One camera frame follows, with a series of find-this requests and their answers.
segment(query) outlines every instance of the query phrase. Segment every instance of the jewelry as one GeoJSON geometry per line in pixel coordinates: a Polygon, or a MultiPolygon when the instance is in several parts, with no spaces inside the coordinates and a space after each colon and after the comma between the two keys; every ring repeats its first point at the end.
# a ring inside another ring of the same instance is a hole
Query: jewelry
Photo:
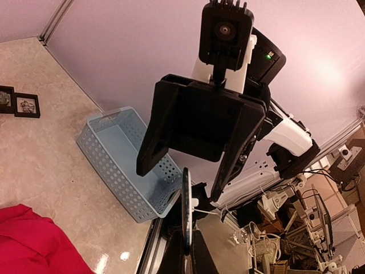
{"type": "Polygon", "coordinates": [[[10,102],[10,94],[0,91],[0,105],[7,106],[10,102]]]}
{"type": "Polygon", "coordinates": [[[34,113],[35,106],[31,103],[28,103],[28,101],[21,103],[21,107],[25,113],[34,113]]]}

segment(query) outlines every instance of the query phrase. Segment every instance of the white wall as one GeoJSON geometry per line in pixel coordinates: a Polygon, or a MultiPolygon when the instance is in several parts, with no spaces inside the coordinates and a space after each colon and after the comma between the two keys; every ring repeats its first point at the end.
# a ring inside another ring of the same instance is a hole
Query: white wall
{"type": "MultiPolygon", "coordinates": [[[[78,0],[50,40],[56,59],[105,110],[132,106],[149,120],[155,83],[190,76],[208,0],[78,0]]],[[[319,144],[365,104],[365,17],[354,0],[248,0],[255,27],[287,56],[273,98],[319,144]]],[[[258,144],[250,166],[269,144],[258,144]]],[[[217,165],[172,153],[195,181],[211,183],[217,165]]]]}
{"type": "Polygon", "coordinates": [[[62,0],[0,0],[0,42],[37,37],[62,0]]]}

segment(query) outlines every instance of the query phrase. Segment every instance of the table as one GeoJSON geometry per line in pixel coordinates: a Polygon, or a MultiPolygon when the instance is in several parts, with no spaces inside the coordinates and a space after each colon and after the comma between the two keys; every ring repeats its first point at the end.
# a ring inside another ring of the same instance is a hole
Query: table
{"type": "Polygon", "coordinates": [[[36,38],[0,44],[0,85],[38,94],[41,113],[0,114],[0,208],[52,218],[96,274],[134,273],[150,222],[135,223],[76,145],[99,108],[36,38]]]}

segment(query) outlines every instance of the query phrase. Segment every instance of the black frame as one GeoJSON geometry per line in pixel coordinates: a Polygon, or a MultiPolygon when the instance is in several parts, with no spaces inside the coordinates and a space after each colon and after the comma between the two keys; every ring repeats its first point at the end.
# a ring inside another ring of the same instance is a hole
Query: black frame
{"type": "Polygon", "coordinates": [[[0,86],[0,91],[10,94],[11,106],[0,106],[0,114],[14,114],[17,107],[17,101],[14,96],[14,88],[7,86],[0,86]]]}
{"type": "Polygon", "coordinates": [[[14,93],[14,100],[15,100],[15,117],[40,118],[38,95],[25,94],[25,93],[14,93]],[[36,113],[19,112],[18,111],[18,98],[34,100],[36,113]]]}

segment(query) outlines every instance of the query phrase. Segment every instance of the camera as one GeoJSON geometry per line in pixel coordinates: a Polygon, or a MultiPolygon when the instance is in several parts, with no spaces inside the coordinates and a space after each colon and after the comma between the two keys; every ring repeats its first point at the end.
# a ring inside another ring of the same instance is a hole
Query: camera
{"type": "Polygon", "coordinates": [[[253,28],[254,17],[233,0],[211,1],[202,12],[199,58],[207,65],[239,70],[253,28]]]}

